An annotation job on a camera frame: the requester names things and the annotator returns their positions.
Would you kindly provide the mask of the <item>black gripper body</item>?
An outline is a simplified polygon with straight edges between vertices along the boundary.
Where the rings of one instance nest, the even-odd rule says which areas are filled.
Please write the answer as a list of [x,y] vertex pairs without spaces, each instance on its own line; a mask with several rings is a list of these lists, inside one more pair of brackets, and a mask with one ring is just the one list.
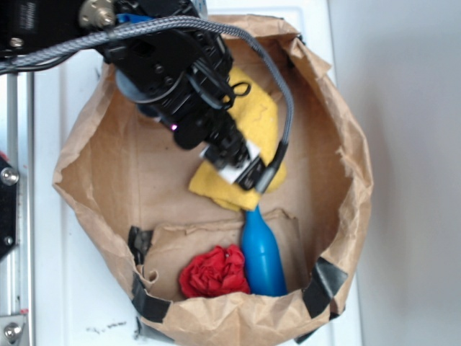
[[169,128],[180,148],[207,143],[205,158],[217,169],[241,168],[249,160],[246,140],[228,111],[251,86],[229,83],[233,58],[219,34],[163,30],[126,39],[108,56],[119,90]]

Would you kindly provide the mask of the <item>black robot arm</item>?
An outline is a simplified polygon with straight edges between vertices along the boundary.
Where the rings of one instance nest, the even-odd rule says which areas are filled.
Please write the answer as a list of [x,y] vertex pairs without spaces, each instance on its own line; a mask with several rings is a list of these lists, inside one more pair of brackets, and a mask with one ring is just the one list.
[[[3,1],[1,70],[47,69],[59,58],[16,66],[18,56],[93,32],[177,16],[206,18],[193,1]],[[216,169],[244,169],[251,160],[246,139],[231,118],[236,98],[229,83],[231,53],[218,33],[179,27],[129,38],[111,37],[97,52],[116,71],[119,90],[146,117],[167,127],[185,150],[206,143],[204,157]]]

